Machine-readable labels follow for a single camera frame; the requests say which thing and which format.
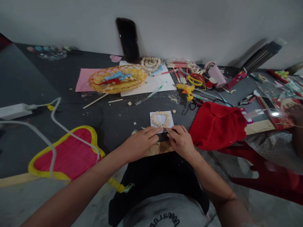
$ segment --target gray floor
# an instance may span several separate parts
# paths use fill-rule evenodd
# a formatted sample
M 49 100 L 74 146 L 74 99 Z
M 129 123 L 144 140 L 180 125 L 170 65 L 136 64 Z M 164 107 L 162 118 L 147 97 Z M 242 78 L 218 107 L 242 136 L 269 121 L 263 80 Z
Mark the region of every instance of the gray floor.
M 259 191 L 235 185 L 226 174 L 235 177 L 257 177 L 249 170 L 249 163 L 233 156 L 218 152 L 201 152 L 209 164 L 228 182 L 242 200 L 255 221 L 261 226 L 302 226 L 303 206 Z M 120 181 L 126 166 L 120 169 L 114 178 Z M 65 186 L 65 183 L 53 179 L 0 188 L 0 226 L 19 226 L 46 200 Z M 97 193 L 81 216 L 73 224 L 77 226 L 109 226 L 108 205 L 115 191 L 109 185 Z M 208 227 L 221 226 L 213 205 L 210 206 L 211 221 Z

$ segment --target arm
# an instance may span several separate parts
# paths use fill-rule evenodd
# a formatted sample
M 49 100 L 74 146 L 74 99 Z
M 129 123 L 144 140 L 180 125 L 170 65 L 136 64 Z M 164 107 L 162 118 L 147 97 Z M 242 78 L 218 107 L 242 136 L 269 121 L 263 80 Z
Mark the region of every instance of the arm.
M 57 192 L 21 226 L 71 226 L 117 170 L 147 155 L 159 140 L 156 133 L 161 130 L 147 127 L 133 134 L 94 167 Z
M 296 154 L 303 158 L 303 106 L 294 105 L 288 109 L 288 113 L 298 126 L 294 127 L 292 146 Z
M 194 148 L 184 126 L 175 125 L 168 134 L 171 146 L 194 168 L 198 181 L 214 204 L 222 226 L 253 224 L 253 220 L 237 195 Z

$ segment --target woven basket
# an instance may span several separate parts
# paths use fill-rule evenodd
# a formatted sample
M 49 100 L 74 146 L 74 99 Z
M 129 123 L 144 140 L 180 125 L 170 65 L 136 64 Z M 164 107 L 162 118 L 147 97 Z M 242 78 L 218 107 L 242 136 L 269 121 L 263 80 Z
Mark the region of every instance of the woven basket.
M 98 85 L 104 81 L 105 77 L 111 75 L 111 73 L 116 73 L 121 71 L 124 74 L 131 74 L 133 79 L 128 78 L 123 80 L 120 83 L 116 84 L 104 84 Z M 123 91 L 128 91 L 139 87 L 145 80 L 147 76 L 147 71 L 145 68 L 137 65 L 123 65 L 116 66 L 106 69 L 101 69 L 98 72 L 95 72 L 89 77 L 88 84 L 89 86 L 97 92 L 107 93 L 107 94 L 116 94 Z

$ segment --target smartphone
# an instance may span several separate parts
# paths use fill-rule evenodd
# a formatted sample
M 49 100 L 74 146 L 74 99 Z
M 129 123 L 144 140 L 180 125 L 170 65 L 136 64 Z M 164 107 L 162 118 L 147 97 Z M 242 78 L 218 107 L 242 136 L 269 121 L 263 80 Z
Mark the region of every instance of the smartphone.
M 125 60 L 128 63 L 139 63 L 140 53 L 135 23 L 126 18 L 117 18 L 116 24 Z
M 261 102 L 267 109 L 268 113 L 272 117 L 282 117 L 280 111 L 276 108 L 276 106 L 272 103 L 272 101 L 265 96 L 260 97 Z

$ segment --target table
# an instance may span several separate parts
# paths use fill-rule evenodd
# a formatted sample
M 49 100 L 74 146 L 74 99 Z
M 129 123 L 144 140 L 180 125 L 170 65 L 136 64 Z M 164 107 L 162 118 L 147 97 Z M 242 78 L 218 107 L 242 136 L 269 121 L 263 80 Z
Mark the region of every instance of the table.
M 176 110 L 173 114 L 174 124 L 184 125 L 189 130 L 198 108 L 189 110 L 185 116 L 181 115 L 187 104 L 186 97 L 180 90 L 158 92 L 151 99 L 138 106 L 128 106 L 135 103 L 146 94 L 123 97 L 123 101 L 109 105 L 108 101 L 121 98 L 120 94 L 108 95 L 94 105 L 83 107 L 99 97 L 93 93 L 82 97 L 75 89 L 81 68 L 108 68 L 118 65 L 111 62 L 109 55 L 80 52 L 80 55 L 68 55 L 58 61 L 41 59 L 26 50 L 28 45 L 13 44 L 0 52 L 0 72 L 2 72 L 0 107 L 18 103 L 45 104 L 57 97 L 61 97 L 60 113 L 56 119 L 66 128 L 73 129 L 81 125 L 94 127 L 98 134 L 98 144 L 106 154 L 121 145 L 133 130 L 150 126 L 149 113 L 154 111 Z M 235 76 L 238 68 L 225 67 L 228 81 L 229 75 Z M 228 94 L 218 90 L 220 94 L 233 106 L 257 89 L 252 78 L 245 78 L 233 89 L 237 91 Z M 260 108 L 257 101 L 244 106 L 247 112 Z M 52 143 L 65 135 L 50 118 L 51 112 L 46 108 L 37 109 L 34 114 L 18 120 L 26 121 L 36 126 Z M 266 115 L 256 117 L 255 121 L 267 120 Z M 163 133 L 160 141 L 167 141 Z M 0 179 L 27 173 L 27 166 L 35 154 L 46 147 L 46 144 L 29 128 L 20 125 L 10 125 L 0 128 Z

